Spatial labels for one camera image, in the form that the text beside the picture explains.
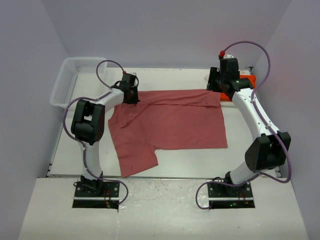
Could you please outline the pink t shirt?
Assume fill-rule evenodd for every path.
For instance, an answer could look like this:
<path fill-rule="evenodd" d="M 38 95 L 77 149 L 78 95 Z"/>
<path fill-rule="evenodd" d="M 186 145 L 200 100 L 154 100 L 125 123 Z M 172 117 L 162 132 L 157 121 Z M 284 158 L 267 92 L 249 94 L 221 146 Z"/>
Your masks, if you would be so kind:
<path fill-rule="evenodd" d="M 157 166 L 157 150 L 227 148 L 220 93 L 141 91 L 139 98 L 115 106 L 108 120 L 122 177 Z"/>

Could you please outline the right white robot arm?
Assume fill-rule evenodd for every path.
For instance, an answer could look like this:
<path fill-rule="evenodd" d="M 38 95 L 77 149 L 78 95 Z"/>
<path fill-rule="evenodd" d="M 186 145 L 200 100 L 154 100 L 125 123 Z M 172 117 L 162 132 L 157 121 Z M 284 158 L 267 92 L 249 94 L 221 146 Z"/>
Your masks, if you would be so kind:
<path fill-rule="evenodd" d="M 207 90 L 224 93 L 242 114 L 253 139 L 244 154 L 244 162 L 229 171 L 220 181 L 212 181 L 216 191 L 224 191 L 233 197 L 241 187 L 268 170 L 287 164 L 292 169 L 289 158 L 291 136 L 282 132 L 263 110 L 256 90 L 248 78 L 241 78 L 238 60 L 231 56 L 219 56 L 219 67 L 210 69 Z"/>

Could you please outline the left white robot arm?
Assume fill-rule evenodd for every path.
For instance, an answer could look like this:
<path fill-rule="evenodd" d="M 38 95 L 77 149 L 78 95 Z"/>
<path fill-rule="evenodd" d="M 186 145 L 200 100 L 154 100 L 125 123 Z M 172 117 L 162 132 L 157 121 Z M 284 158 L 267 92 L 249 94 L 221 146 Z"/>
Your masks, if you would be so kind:
<path fill-rule="evenodd" d="M 113 84 L 105 95 L 97 99 L 84 97 L 77 101 L 71 133 L 82 148 L 83 173 L 77 183 L 80 191 L 94 197 L 103 193 L 107 180 L 103 179 L 99 142 L 105 131 L 105 114 L 123 103 L 137 104 L 138 85 L 136 75 L 124 72 L 121 80 Z"/>

